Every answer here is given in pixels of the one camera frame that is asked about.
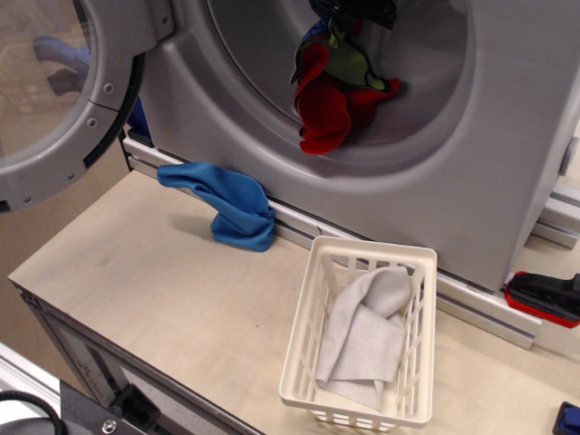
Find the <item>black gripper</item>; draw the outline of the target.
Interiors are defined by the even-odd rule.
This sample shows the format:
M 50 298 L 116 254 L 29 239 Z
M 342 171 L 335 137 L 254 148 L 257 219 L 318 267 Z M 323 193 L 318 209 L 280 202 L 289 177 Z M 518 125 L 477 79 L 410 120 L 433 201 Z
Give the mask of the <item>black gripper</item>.
M 391 30 L 398 20 L 398 6 L 392 0 L 309 0 L 308 3 L 320 18 L 345 25 L 365 19 Z

